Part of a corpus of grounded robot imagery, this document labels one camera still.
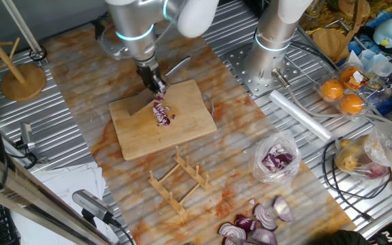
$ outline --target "wooden base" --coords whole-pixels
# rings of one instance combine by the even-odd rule
[[[27,101],[40,94],[46,85],[45,72],[37,65],[24,64],[17,66],[25,77],[25,83],[21,84],[15,79],[13,73],[8,71],[1,82],[1,91],[13,101]]]
[[[353,18],[353,14],[355,12],[355,2],[349,0],[338,0],[338,8],[343,14],[346,14],[348,17]],[[367,1],[364,1],[362,17],[366,17],[370,13],[370,4]]]
[[[346,37],[343,34],[333,29],[320,29],[312,34],[314,42],[316,42],[317,46],[320,47],[333,62],[338,59],[336,53],[345,38]],[[346,46],[341,53],[341,59],[347,57],[348,48]]]

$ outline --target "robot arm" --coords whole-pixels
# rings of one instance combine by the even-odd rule
[[[218,0],[105,0],[116,35],[137,64],[137,73],[154,93],[167,87],[155,59],[154,24],[166,19],[186,37],[197,37],[210,27]]]

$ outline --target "wooden rack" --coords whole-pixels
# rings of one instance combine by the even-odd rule
[[[173,167],[164,177],[162,177],[160,180],[157,180],[154,178],[154,174],[152,170],[149,171],[150,178],[149,178],[149,183],[160,193],[160,195],[166,200],[172,208],[179,213],[181,216],[186,216],[187,211],[184,209],[182,204],[187,200],[191,194],[193,194],[197,188],[202,187],[205,191],[210,188],[210,184],[208,183],[209,175],[206,174],[205,178],[202,178],[202,176],[199,174],[199,165],[195,166],[195,169],[193,169],[189,165],[189,157],[186,157],[186,160],[184,160],[180,156],[180,150],[177,146],[176,148],[176,156],[174,156],[174,161],[176,162],[175,167]],[[166,180],[167,177],[169,177],[175,170],[177,170],[179,167],[181,167],[185,172],[189,174],[190,177],[192,177],[197,184],[178,202],[174,199],[173,193],[170,191],[167,191],[166,188],[163,186],[163,182]]]

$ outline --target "white paper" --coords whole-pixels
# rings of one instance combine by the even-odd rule
[[[96,163],[40,172],[35,176],[79,214],[81,214],[82,208],[72,201],[72,194],[75,191],[85,189],[100,199],[103,197],[105,180],[102,177],[102,169],[97,167]],[[74,244],[16,212],[12,212],[12,217],[21,234],[22,245]],[[98,218],[95,218],[95,223],[98,230],[108,236],[111,241],[118,241],[116,234],[108,225]]]

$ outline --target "blue light ring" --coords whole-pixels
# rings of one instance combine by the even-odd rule
[[[141,34],[140,36],[137,36],[137,37],[126,37],[126,36],[120,34],[120,33],[117,32],[117,31],[116,31],[116,35],[117,35],[120,39],[125,40],[125,41],[136,41],[136,40],[140,40],[140,39],[142,39],[142,38],[148,36],[149,33],[150,33],[153,29],[154,29],[154,25],[151,25],[150,28],[149,28],[149,30],[148,30],[147,32],[145,32],[144,34]]]
[[[265,50],[267,50],[267,51],[273,51],[273,52],[285,50],[285,49],[287,49],[287,48],[290,46],[290,43],[289,43],[289,45],[285,46],[284,48],[268,48],[268,47],[264,46],[264,45],[258,40],[258,36],[257,36],[257,35],[255,36],[255,41],[256,41],[257,44],[260,45],[260,47],[262,47],[263,49],[265,49]]]

